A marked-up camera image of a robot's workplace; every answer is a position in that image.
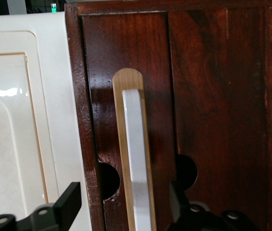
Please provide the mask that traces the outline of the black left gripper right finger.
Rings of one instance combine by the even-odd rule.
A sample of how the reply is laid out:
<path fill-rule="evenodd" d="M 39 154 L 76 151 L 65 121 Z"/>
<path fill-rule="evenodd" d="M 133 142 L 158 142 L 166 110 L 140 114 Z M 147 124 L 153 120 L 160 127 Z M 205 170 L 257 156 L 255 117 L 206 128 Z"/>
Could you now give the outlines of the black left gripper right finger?
<path fill-rule="evenodd" d="M 220 216 L 191 204 L 177 181 L 170 182 L 170 208 L 174 222 L 170 231 L 258 231 L 259 228 L 244 213 L 226 210 Z"/>

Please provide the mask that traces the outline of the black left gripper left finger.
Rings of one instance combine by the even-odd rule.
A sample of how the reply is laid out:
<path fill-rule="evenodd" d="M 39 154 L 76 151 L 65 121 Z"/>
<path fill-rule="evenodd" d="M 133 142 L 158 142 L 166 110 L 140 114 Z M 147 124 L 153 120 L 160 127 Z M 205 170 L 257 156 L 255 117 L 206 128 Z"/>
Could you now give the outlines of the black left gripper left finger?
<path fill-rule="evenodd" d="M 17 221 L 12 214 L 0 215 L 0 231 L 67 231 L 82 205 L 80 182 L 72 182 L 53 204 L 44 204 Z"/>

